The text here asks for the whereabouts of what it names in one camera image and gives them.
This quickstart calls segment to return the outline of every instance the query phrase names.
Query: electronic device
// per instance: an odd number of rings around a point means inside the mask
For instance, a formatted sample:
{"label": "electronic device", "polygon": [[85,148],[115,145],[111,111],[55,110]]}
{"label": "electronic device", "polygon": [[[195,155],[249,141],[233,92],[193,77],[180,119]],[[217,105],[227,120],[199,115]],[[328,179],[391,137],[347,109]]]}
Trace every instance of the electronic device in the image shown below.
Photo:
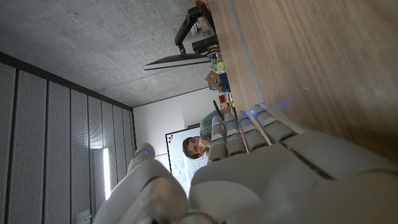
{"label": "electronic device", "polygon": [[[190,32],[191,27],[197,22],[198,18],[202,16],[205,19],[205,22],[208,24],[212,36],[192,43],[192,48],[195,53],[187,54],[185,51],[185,47],[182,44],[182,41],[186,38],[187,34]],[[180,55],[168,56],[155,62],[149,63],[144,66],[144,70],[155,70],[160,68],[179,67],[184,65],[194,65],[198,63],[211,62],[212,59],[208,56],[211,52],[208,51],[208,53],[205,55],[202,55],[202,53],[205,53],[208,47],[218,44],[215,30],[216,29],[214,26],[213,18],[210,14],[210,11],[204,4],[189,9],[187,17],[182,23],[181,28],[175,36],[174,40],[175,45],[177,45],[180,49]]]}

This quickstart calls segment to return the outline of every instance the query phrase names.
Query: wooden table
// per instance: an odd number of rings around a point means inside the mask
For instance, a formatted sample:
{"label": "wooden table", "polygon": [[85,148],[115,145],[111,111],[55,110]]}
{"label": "wooden table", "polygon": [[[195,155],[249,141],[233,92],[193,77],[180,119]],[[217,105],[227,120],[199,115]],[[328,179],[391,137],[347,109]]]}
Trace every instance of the wooden table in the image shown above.
{"label": "wooden table", "polygon": [[253,73],[266,109],[298,133],[317,129],[398,162],[395,0],[210,6],[237,110],[261,101]]}

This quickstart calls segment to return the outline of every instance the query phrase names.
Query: computer monitor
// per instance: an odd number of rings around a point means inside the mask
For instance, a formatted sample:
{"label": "computer monitor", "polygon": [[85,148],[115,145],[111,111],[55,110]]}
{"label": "computer monitor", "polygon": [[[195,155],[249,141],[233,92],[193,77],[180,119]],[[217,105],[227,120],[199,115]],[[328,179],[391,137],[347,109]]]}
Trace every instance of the computer monitor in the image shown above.
{"label": "computer monitor", "polygon": [[204,56],[201,54],[180,54],[168,56],[155,62],[149,63],[144,66],[144,70],[146,71],[160,68],[179,67],[184,65],[194,65],[207,62],[210,62],[210,58],[208,56]]}

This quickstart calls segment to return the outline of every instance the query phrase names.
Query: concrete ceiling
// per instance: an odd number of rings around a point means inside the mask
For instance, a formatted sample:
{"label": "concrete ceiling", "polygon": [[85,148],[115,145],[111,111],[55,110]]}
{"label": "concrete ceiling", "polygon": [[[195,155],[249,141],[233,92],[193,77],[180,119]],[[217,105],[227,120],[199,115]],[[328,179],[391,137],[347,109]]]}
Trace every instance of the concrete ceiling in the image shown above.
{"label": "concrete ceiling", "polygon": [[[0,52],[136,107],[208,86],[210,64],[144,71],[179,54],[194,0],[1,0]],[[203,37],[188,34],[184,46]]]}

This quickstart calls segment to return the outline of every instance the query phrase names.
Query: gray wall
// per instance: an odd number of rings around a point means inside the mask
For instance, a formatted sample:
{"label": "gray wall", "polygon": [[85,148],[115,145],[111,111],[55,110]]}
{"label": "gray wall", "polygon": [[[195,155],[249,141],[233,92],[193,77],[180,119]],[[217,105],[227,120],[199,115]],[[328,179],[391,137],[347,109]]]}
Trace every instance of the gray wall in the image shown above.
{"label": "gray wall", "polygon": [[132,113],[2,63],[0,75],[0,223],[95,215],[90,149],[109,148],[113,188],[132,158]]}

